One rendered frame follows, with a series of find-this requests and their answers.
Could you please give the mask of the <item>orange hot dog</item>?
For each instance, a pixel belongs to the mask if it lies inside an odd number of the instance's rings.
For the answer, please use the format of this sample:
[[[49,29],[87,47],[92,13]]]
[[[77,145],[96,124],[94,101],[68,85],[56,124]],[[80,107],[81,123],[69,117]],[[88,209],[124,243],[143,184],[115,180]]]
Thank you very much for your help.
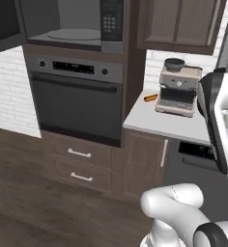
[[[150,101],[156,100],[157,97],[158,97],[158,94],[153,94],[153,95],[144,96],[143,99],[145,102],[150,102]]]

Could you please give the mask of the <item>brown wooden base cupboard door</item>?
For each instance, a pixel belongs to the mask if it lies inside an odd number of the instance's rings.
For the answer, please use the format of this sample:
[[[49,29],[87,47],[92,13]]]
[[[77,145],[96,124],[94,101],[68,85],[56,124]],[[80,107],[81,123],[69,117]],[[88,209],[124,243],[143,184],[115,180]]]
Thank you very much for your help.
[[[127,130],[125,133],[124,196],[138,202],[141,194],[162,185],[164,166],[159,166],[164,137]]]

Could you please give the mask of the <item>beige espresso coffee machine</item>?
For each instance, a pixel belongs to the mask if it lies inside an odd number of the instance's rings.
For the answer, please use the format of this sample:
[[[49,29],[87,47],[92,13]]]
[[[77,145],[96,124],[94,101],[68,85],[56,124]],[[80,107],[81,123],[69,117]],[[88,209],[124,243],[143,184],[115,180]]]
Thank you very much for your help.
[[[160,73],[156,111],[192,118],[201,78],[201,68],[187,66],[182,59],[167,58]]]

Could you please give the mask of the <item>dark microwave door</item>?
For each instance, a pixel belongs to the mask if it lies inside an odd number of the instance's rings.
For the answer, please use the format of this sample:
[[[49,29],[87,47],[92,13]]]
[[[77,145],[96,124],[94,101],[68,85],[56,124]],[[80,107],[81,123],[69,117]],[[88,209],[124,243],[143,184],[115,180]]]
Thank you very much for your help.
[[[20,0],[0,0],[0,52],[25,43]]]

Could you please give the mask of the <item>brown wooden drawer front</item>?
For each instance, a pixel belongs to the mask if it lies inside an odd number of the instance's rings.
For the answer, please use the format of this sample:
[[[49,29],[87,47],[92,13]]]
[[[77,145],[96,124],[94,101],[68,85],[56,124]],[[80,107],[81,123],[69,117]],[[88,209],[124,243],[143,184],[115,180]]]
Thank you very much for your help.
[[[111,148],[95,142],[85,141],[77,138],[53,137],[54,153],[60,158],[70,161],[80,161],[97,167],[108,168],[111,160]],[[80,151],[83,153],[90,152],[91,158],[68,153],[68,149]]]
[[[59,159],[56,162],[59,177],[68,182],[89,187],[98,191],[107,192],[110,190],[111,176],[100,168],[82,162],[66,162]]]

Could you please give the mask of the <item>grey open microwave oven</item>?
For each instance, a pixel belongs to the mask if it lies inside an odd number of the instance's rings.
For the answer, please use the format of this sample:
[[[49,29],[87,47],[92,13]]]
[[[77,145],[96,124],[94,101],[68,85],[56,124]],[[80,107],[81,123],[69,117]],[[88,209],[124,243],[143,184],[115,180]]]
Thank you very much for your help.
[[[19,0],[30,44],[122,54],[125,0]]]

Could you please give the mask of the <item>brown wooden wall cupboard door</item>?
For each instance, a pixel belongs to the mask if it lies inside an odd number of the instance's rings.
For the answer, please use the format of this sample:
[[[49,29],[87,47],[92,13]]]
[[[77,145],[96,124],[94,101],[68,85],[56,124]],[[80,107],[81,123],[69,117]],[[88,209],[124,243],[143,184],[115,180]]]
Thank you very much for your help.
[[[205,46],[216,0],[183,0],[177,42]]]
[[[148,0],[145,40],[172,42],[178,8],[179,0]]]

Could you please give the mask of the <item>dark grey dishwasher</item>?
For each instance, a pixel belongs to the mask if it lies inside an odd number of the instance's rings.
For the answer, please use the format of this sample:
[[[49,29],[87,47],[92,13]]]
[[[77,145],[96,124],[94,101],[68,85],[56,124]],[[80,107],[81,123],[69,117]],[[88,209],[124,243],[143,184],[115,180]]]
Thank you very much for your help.
[[[212,148],[173,139],[163,185],[194,183],[204,195],[201,210],[214,222],[228,220],[228,178],[218,171]]]

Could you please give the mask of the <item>grey built-in oven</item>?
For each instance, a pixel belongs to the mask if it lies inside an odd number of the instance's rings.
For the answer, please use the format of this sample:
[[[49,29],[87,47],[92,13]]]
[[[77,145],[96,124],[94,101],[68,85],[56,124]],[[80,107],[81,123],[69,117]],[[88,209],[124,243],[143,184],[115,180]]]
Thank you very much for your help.
[[[123,66],[121,64],[34,54],[26,58],[39,126],[71,137],[121,145]],[[117,86],[114,94],[57,86],[32,79],[67,77]]]

